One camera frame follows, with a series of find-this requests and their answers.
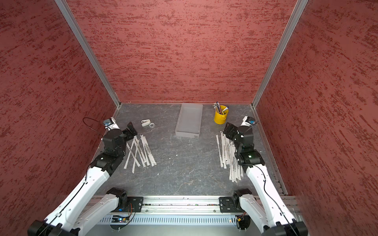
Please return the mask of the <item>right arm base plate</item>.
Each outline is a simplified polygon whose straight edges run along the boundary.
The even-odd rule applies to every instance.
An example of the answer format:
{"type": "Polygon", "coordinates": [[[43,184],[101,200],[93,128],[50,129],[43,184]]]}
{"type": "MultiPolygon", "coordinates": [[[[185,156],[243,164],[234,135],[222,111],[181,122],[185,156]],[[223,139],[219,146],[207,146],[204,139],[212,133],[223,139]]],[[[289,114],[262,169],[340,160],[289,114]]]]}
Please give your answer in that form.
{"type": "Polygon", "coordinates": [[[232,197],[219,197],[219,206],[221,213],[237,213],[239,209],[235,206],[232,197]]]}

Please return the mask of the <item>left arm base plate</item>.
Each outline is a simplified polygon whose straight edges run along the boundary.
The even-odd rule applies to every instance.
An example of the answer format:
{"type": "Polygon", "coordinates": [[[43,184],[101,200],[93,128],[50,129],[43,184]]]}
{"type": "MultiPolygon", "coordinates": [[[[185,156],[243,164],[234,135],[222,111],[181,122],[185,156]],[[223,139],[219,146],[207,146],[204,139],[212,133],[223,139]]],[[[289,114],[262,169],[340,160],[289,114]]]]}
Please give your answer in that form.
{"type": "Polygon", "coordinates": [[[117,212],[136,212],[139,213],[141,212],[141,209],[143,207],[143,197],[127,197],[123,196],[119,199],[119,204],[116,208],[117,212]]]}

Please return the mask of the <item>translucent plastic storage box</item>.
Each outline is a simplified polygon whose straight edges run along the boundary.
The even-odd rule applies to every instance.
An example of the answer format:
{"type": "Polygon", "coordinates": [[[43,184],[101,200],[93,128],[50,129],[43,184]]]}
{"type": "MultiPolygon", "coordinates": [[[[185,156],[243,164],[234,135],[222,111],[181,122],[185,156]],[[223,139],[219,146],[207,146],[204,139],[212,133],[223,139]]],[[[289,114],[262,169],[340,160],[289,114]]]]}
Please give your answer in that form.
{"type": "Polygon", "coordinates": [[[175,129],[176,136],[186,138],[199,138],[202,111],[202,104],[182,103],[175,129]]]}

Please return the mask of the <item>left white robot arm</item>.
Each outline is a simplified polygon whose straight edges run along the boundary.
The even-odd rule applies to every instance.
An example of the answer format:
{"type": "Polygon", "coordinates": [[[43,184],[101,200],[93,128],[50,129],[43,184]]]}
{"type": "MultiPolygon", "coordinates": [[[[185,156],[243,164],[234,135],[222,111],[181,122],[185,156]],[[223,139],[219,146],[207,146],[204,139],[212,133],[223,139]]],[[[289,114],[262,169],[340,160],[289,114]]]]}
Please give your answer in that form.
{"type": "Polygon", "coordinates": [[[109,213],[128,214],[132,221],[141,211],[142,198],[132,199],[127,192],[116,187],[107,191],[104,197],[84,211],[85,206],[97,190],[114,174],[122,163],[128,141],[137,131],[132,123],[121,130],[113,118],[104,121],[108,130],[103,136],[104,150],[89,165],[82,181],[72,190],[59,206],[42,221],[34,221],[27,230],[29,236],[85,236],[109,213]]]}

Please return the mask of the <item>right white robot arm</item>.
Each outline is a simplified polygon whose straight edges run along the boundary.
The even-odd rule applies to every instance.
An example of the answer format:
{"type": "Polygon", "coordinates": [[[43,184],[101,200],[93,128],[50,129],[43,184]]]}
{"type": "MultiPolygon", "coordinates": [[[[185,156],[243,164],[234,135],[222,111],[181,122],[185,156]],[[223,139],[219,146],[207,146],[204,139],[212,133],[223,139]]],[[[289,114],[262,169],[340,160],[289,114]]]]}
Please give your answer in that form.
{"type": "Polygon", "coordinates": [[[235,146],[233,157],[252,182],[260,198],[257,203],[248,190],[236,191],[235,204],[243,210],[263,236],[307,236],[308,228],[287,208],[271,181],[265,162],[254,146],[251,122],[237,127],[226,123],[223,134],[235,146]]]}

